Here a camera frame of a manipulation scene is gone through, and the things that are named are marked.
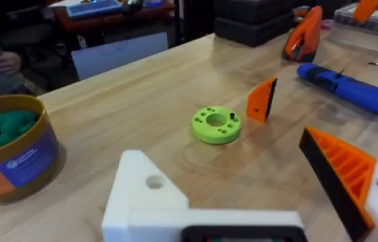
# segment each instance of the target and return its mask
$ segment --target wooden tabletop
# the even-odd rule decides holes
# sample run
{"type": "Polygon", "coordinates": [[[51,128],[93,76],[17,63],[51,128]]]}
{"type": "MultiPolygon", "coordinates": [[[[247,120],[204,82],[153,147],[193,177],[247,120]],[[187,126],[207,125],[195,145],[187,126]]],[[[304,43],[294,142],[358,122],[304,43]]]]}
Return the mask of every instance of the wooden tabletop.
{"type": "MultiPolygon", "coordinates": [[[[64,167],[43,190],[0,205],[0,242],[100,242],[121,153],[144,151],[196,208],[297,210],[310,241],[349,241],[298,148],[305,126],[378,157],[378,117],[306,85],[281,59],[287,35],[258,48],[216,38],[188,44],[43,95],[64,167]],[[192,115],[226,106],[245,117],[248,94],[278,76],[270,119],[242,119],[240,138],[207,145],[192,115]]],[[[323,40],[315,63],[378,85],[378,53],[323,40]]]]}
{"type": "MultiPolygon", "coordinates": [[[[59,0],[48,0],[48,3],[54,3],[59,0]]],[[[160,7],[148,8],[144,7],[142,10],[136,12],[134,15],[127,17],[120,13],[107,14],[102,18],[100,17],[88,17],[85,19],[71,19],[68,16],[68,12],[65,7],[54,8],[56,18],[62,24],[62,26],[69,32],[78,34],[89,30],[95,30],[99,27],[120,24],[122,22],[133,19],[147,19],[156,16],[165,16],[169,12],[175,10],[175,5],[172,3],[164,2],[160,7]]]]}

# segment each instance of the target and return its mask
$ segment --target black box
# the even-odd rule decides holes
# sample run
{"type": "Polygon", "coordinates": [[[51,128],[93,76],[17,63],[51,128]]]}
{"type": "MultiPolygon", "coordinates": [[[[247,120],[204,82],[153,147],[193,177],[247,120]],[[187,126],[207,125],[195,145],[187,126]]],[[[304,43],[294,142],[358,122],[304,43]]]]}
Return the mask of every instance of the black box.
{"type": "Polygon", "coordinates": [[[214,0],[214,11],[222,17],[246,24],[260,24],[294,8],[306,0],[214,0]]]}
{"type": "Polygon", "coordinates": [[[271,40],[295,26],[293,12],[270,19],[262,24],[243,24],[217,17],[214,23],[216,36],[251,47],[271,40]]]}

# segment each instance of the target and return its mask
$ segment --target blue object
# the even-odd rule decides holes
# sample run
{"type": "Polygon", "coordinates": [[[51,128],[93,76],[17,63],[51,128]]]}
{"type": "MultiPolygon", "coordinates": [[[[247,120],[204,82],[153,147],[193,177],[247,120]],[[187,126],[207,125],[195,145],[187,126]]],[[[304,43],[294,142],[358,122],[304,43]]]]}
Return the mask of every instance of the blue object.
{"type": "Polygon", "coordinates": [[[163,0],[145,0],[144,2],[146,7],[160,7],[163,4],[163,0]]]}
{"type": "Polygon", "coordinates": [[[297,74],[339,98],[378,114],[378,87],[311,63],[302,64],[297,74]]]}
{"type": "Polygon", "coordinates": [[[22,154],[0,163],[0,172],[13,186],[20,188],[36,179],[58,156],[58,143],[52,129],[22,154]]]}
{"type": "Polygon", "coordinates": [[[122,4],[116,0],[90,1],[66,8],[71,19],[98,16],[106,13],[117,12],[122,8],[122,4]]]}
{"type": "Polygon", "coordinates": [[[72,56],[79,79],[83,80],[167,49],[167,34],[159,33],[76,50],[72,56]]]}

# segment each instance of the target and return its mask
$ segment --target white bracket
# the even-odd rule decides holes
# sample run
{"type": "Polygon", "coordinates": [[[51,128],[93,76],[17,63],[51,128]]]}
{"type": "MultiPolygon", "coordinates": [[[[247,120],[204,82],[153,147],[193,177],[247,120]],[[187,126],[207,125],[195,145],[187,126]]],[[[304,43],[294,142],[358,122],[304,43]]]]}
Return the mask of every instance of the white bracket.
{"type": "Polygon", "coordinates": [[[292,226],[296,211],[189,209],[189,200],[141,151],[125,151],[102,221],[104,242],[177,242],[191,225],[292,226]]]}

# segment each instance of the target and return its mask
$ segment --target orange 3d printed part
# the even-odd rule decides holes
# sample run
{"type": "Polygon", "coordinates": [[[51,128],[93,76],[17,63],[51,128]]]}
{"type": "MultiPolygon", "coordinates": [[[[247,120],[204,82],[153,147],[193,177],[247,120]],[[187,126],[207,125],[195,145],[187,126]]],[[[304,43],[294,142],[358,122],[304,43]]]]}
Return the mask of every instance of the orange 3d printed part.
{"type": "Polygon", "coordinates": [[[305,128],[299,147],[351,239],[362,241],[375,227],[365,204],[376,158],[314,128],[305,128]]]}
{"type": "Polygon", "coordinates": [[[271,111],[277,78],[271,78],[260,84],[248,96],[246,114],[259,122],[266,122],[271,111]]]}
{"type": "Polygon", "coordinates": [[[289,61],[312,62],[320,42],[323,9],[313,7],[303,21],[291,33],[283,50],[283,58],[289,61]]]}
{"type": "Polygon", "coordinates": [[[378,0],[361,0],[352,17],[361,23],[365,23],[377,9],[378,0]]]}

